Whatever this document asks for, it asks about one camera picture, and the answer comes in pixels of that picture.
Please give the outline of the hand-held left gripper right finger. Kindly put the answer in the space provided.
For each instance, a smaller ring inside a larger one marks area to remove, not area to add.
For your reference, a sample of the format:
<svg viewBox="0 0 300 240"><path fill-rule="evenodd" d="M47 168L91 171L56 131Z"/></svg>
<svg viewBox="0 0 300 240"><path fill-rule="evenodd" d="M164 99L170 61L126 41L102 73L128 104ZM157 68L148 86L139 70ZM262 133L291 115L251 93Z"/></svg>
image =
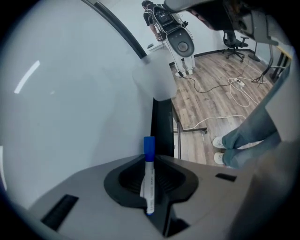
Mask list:
<svg viewBox="0 0 300 240"><path fill-rule="evenodd" d="M186 202L174 204L176 215L190 226L176 237L229 237L253 177L255 164L241 169L202 165L161 155L167 163L191 170L199 180L194 194Z"/></svg>

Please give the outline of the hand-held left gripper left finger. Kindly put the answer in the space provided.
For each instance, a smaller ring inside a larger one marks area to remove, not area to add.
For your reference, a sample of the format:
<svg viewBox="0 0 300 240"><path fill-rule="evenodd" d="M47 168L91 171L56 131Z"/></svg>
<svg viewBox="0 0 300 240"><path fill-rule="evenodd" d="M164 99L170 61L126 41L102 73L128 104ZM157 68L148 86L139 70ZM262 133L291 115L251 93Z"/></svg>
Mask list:
<svg viewBox="0 0 300 240"><path fill-rule="evenodd" d="M160 237L161 233L142 209L120 206L106 193L105 176L113 169L142 156L118 159L79 171L37 199L29 212L37 219L64 196L78 201L58 230L64 237Z"/></svg>

